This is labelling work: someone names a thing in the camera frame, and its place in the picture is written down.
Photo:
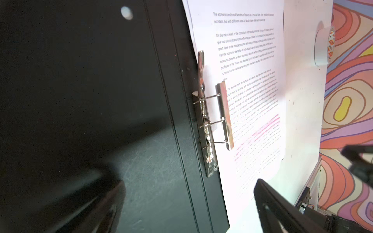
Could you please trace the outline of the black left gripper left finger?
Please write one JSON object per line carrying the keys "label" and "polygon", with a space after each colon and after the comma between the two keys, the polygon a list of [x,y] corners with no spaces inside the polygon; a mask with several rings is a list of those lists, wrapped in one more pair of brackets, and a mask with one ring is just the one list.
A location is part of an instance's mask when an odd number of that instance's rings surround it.
{"label": "black left gripper left finger", "polygon": [[57,230],[58,233],[114,233],[121,216],[126,189],[116,180],[93,203]]}

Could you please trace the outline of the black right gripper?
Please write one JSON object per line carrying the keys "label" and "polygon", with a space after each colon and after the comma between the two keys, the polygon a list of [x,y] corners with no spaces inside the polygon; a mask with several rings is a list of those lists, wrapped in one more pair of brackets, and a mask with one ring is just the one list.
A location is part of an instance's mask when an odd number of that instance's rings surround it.
{"label": "black right gripper", "polygon": [[358,177],[369,187],[373,187],[373,164],[368,163],[360,154],[373,154],[372,145],[347,145],[342,149],[341,154],[351,162],[349,171]]}

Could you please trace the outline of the blue file folder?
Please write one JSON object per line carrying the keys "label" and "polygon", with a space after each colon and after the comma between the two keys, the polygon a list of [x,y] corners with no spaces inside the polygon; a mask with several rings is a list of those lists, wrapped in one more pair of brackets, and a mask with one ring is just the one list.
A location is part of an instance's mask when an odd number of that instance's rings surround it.
{"label": "blue file folder", "polygon": [[1,232],[58,233],[122,180],[116,233],[225,233],[181,1],[1,1]]}

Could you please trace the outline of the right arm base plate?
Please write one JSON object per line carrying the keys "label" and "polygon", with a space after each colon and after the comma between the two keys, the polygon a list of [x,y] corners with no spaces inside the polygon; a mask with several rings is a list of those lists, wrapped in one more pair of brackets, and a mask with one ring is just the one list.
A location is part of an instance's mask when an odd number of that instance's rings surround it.
{"label": "right arm base plate", "polygon": [[314,210],[313,205],[309,204],[311,200],[310,188],[306,187],[297,201],[295,207],[317,225],[322,227],[328,233],[370,233],[371,231],[363,228],[358,223],[341,218],[336,215],[323,215]]}

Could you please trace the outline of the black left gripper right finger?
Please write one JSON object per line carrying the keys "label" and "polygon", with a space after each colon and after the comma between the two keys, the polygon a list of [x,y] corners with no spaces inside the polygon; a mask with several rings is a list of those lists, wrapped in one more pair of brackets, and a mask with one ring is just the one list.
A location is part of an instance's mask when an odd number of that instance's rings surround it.
{"label": "black left gripper right finger", "polygon": [[304,216],[267,182],[258,179],[254,198],[263,232],[325,233],[326,231]]}

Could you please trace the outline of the printed paper files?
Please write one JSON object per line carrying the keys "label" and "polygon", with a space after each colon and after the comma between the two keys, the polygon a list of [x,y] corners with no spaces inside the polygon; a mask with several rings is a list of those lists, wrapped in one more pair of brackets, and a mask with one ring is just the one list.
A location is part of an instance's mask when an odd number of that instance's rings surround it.
{"label": "printed paper files", "polygon": [[258,179],[285,156],[284,1],[184,1],[204,54],[206,104],[228,221],[239,222]]}

